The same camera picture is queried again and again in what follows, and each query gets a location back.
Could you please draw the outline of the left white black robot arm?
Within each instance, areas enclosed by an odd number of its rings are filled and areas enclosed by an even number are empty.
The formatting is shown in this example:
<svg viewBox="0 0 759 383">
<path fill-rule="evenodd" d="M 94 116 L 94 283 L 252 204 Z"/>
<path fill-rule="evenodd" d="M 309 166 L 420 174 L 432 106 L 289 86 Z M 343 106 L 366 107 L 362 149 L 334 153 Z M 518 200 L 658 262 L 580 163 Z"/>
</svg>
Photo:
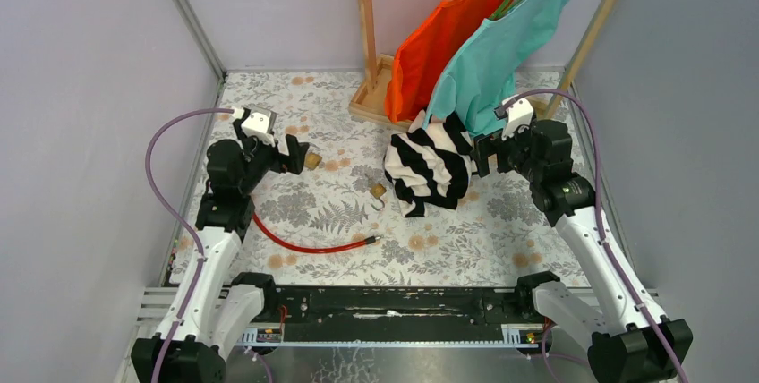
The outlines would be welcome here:
<svg viewBox="0 0 759 383">
<path fill-rule="evenodd" d="M 308 144 L 287 135 L 288 151 L 280 153 L 273 124 L 273 115 L 244 112 L 233 123 L 237 140 L 209 147 L 209 188 L 192 231 L 195 266 L 185 273 L 155 334 L 133 345 L 140 382 L 224 381 L 226 359 L 248 325 L 277 312 L 273 278 L 260 273 L 240 274 L 225 300 L 219 298 L 252 221 L 252 190 L 267 172 L 303 170 Z"/>
</svg>

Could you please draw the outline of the brass padlock with shackle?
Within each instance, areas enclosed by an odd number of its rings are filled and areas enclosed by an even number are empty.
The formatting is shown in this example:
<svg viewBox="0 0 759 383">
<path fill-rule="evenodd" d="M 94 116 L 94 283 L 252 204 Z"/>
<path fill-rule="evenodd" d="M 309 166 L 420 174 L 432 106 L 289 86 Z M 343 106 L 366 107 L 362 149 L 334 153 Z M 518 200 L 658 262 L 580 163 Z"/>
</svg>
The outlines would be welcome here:
<svg viewBox="0 0 759 383">
<path fill-rule="evenodd" d="M 374 199 L 374 201 L 371 204 L 371 207 L 377 211 L 382 211 L 386 203 L 382 199 L 382 197 L 387 193 L 387 189 L 384 187 L 381 183 L 375 183 L 370 188 L 370 195 Z"/>
</svg>

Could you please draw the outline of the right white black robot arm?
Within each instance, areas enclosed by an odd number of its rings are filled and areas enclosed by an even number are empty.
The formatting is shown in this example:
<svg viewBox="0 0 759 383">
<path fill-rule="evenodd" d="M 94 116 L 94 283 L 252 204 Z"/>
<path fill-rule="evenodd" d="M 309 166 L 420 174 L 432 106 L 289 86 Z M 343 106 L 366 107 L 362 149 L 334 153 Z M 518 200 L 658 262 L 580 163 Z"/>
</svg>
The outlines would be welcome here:
<svg viewBox="0 0 759 383">
<path fill-rule="evenodd" d="M 569 292 L 550 272 L 520 277 L 513 299 L 521 320 L 549 319 L 587 354 L 599 382 L 660 382 L 679 378 L 693 342 L 683 319 L 671 319 L 637 278 L 591 183 L 576 173 L 565 124 L 538 120 L 474 140 L 473 160 L 487 175 L 490 156 L 501 173 L 530 185 L 533 204 L 574 253 L 598 306 Z"/>
</svg>

